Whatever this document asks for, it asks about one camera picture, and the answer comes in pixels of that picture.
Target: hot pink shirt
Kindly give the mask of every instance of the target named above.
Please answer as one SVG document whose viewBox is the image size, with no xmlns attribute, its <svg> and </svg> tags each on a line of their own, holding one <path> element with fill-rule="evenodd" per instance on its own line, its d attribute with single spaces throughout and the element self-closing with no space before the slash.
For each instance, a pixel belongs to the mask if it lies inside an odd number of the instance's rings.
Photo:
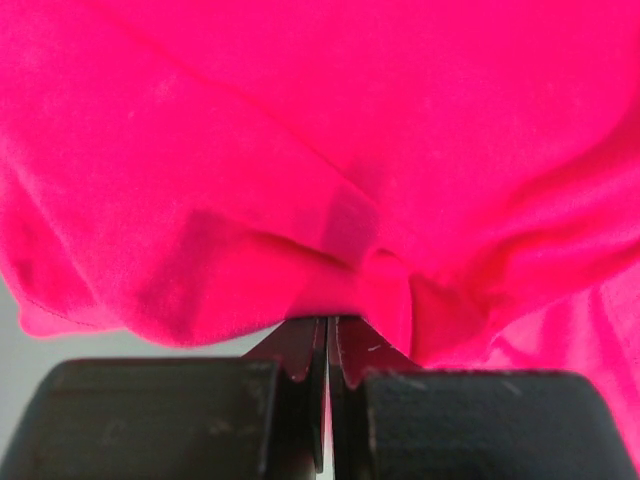
<svg viewBox="0 0 640 480">
<path fill-rule="evenodd" d="M 0 265 L 37 336 L 360 313 L 588 376 L 640 462 L 640 2 L 0 2 Z"/>
</svg>

